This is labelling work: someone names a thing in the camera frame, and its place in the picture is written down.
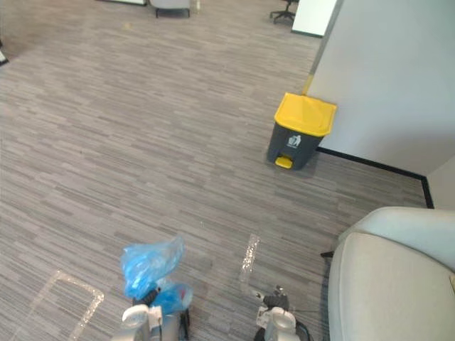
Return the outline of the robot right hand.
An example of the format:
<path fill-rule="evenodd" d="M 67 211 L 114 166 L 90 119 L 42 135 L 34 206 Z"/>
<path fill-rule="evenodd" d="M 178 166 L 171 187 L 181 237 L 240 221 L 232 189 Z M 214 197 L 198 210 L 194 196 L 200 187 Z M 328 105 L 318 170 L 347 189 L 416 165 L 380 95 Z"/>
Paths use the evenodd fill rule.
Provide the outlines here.
<path fill-rule="evenodd" d="M 289 311 L 290 305 L 288 295 L 279 285 L 276 285 L 273 293 L 270 295 L 265 295 L 259 291 L 253 291 L 253 295 L 256 299 L 261 301 L 267 310 L 271 310 L 273 308 L 281 308 L 285 311 Z"/>

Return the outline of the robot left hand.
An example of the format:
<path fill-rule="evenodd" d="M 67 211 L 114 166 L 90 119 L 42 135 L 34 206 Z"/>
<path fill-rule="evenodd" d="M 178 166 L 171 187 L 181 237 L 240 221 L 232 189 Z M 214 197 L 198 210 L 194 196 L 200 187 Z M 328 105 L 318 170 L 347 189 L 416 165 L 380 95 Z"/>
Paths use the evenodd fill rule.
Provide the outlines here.
<path fill-rule="evenodd" d="M 161 289 L 159 287 L 152 289 L 149 291 L 143 298 L 141 299 L 133 299 L 132 300 L 132 305 L 146 305 L 150 307 L 152 303 L 155 301 L 157 295 L 161 292 Z"/>

